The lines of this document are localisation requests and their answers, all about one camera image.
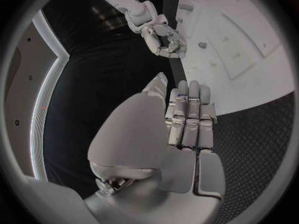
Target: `bolt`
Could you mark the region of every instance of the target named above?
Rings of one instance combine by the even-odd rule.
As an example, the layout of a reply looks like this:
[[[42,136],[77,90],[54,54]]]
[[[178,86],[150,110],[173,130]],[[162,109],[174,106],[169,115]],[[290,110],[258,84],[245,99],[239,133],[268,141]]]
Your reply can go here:
[[[205,49],[205,48],[207,48],[207,43],[205,43],[205,42],[199,42],[198,44],[197,44],[200,48],[202,48],[202,49]]]

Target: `led light strip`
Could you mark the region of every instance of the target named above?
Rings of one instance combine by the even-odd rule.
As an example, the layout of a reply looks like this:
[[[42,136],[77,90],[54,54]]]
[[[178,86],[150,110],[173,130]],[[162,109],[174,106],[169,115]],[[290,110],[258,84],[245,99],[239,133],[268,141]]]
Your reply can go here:
[[[43,131],[47,115],[47,107],[49,106],[56,83],[69,60],[69,54],[51,30],[42,11],[39,11],[32,21],[40,36],[57,56],[57,59],[47,73],[38,92],[30,126],[29,143],[33,173],[36,179],[47,181],[43,158]]]

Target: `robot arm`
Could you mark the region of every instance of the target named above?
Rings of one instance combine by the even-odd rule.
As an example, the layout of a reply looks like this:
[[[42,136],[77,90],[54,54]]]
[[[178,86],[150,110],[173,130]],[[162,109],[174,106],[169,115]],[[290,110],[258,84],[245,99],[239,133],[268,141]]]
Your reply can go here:
[[[184,57],[187,50],[184,38],[167,25],[166,17],[163,14],[158,15],[150,1],[105,1],[125,14],[129,28],[135,33],[141,33],[152,53],[168,58]],[[167,37],[169,46],[163,47],[158,36]]]

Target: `robotic hand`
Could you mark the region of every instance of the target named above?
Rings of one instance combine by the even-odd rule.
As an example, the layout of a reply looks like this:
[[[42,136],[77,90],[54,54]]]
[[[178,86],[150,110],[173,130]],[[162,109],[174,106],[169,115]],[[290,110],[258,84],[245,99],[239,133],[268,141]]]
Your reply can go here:
[[[105,0],[117,10],[125,14],[129,28],[142,37],[152,53],[168,58],[185,56],[187,45],[184,38],[168,26],[166,17],[157,14],[157,10],[150,1],[138,0]],[[159,36],[165,36],[168,47],[163,47]]]
[[[101,195],[114,195],[160,172],[161,191],[223,199],[220,158],[213,153],[217,122],[210,89],[181,81],[165,112],[167,79],[158,73],[141,93],[118,106],[92,141],[88,159]]]

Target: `textured black mat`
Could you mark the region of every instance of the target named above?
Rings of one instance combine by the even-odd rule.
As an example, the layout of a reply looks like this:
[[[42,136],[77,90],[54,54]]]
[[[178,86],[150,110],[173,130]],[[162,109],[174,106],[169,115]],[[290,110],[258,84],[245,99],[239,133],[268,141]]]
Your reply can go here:
[[[293,93],[218,117],[214,146],[224,166],[226,196],[217,224],[232,220],[268,186],[288,147],[293,118]]]

